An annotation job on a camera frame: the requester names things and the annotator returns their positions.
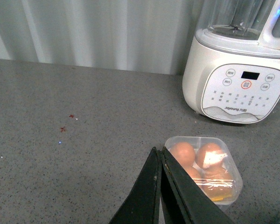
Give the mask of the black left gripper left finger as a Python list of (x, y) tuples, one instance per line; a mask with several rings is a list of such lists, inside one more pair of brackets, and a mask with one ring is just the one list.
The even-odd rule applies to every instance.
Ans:
[(161, 197), (161, 156), (153, 147), (128, 197), (111, 224), (157, 224)]

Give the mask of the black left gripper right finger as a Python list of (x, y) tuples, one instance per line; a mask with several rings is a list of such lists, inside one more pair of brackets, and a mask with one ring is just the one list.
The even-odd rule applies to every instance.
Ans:
[(161, 150), (161, 203), (167, 224), (232, 224), (172, 154)]

